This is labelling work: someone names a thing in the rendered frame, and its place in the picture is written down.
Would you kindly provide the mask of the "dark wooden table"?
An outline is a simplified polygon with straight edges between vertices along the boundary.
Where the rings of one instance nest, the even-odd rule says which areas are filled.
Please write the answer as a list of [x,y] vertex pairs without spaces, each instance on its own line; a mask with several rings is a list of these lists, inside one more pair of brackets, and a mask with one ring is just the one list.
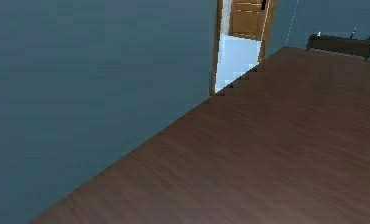
[[370,59],[370,38],[365,40],[350,39],[336,36],[312,34],[308,38],[306,50],[324,50],[335,53],[362,57],[365,61]]

